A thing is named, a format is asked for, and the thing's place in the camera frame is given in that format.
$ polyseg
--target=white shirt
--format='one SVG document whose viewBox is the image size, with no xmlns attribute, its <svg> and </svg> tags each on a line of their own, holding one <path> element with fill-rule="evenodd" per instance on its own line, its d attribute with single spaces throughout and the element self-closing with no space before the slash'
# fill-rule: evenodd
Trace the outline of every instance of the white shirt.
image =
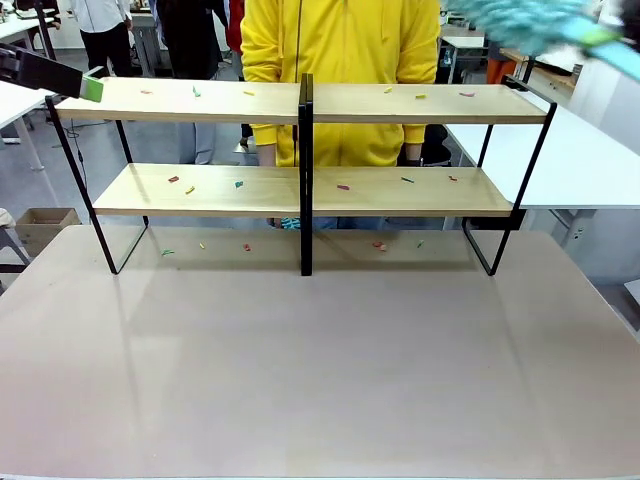
<svg viewBox="0 0 640 480">
<path fill-rule="evenodd" d="M 71 0 L 71 9 L 87 33 L 106 32 L 131 18 L 129 0 Z"/>
</svg>

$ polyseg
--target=person in black clothing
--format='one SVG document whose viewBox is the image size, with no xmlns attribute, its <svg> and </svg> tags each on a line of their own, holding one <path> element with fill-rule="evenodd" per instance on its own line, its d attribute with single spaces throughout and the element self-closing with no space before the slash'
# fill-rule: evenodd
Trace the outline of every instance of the person in black clothing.
<svg viewBox="0 0 640 480">
<path fill-rule="evenodd" d="M 215 80 L 222 55 L 211 11 L 226 27 L 223 0 L 156 0 L 155 9 L 173 76 Z M 206 165 L 215 153 L 216 125 L 179 123 L 178 143 L 180 163 Z"/>
</svg>

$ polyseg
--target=person in yellow hoodie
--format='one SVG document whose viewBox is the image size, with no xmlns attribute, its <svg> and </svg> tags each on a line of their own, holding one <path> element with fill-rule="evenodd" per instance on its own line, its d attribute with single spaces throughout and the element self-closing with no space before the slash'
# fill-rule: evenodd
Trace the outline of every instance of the person in yellow hoodie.
<svg viewBox="0 0 640 480">
<path fill-rule="evenodd" d="M 303 73 L 312 73 L 316 83 L 433 83 L 439 13 L 437 0 L 247 0 L 244 76 L 250 82 L 299 82 Z M 403 144 L 417 164 L 424 129 L 316 124 L 314 164 L 393 167 Z M 291 126 L 255 125 L 254 133 L 260 165 L 293 166 Z M 379 224 L 356 220 L 322 226 Z"/>
</svg>

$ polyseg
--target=gray pants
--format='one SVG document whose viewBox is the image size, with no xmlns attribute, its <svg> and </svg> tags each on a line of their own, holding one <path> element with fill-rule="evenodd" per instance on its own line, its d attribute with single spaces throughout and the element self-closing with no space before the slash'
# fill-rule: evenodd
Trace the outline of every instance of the gray pants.
<svg viewBox="0 0 640 480">
<path fill-rule="evenodd" d="M 211 80 L 218 77 L 216 73 Z M 216 151 L 215 123 L 178 123 L 178 161 L 208 165 Z"/>
</svg>

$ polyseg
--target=person in white shirt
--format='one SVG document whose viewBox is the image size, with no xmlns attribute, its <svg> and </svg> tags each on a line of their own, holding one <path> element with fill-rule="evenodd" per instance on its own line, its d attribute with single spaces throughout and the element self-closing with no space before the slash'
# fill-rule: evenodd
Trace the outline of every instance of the person in white shirt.
<svg viewBox="0 0 640 480">
<path fill-rule="evenodd" d="M 111 60 L 114 73 L 130 77 L 129 30 L 131 6 L 129 0 L 71 0 L 80 35 L 89 57 L 89 69 L 106 67 Z"/>
</svg>

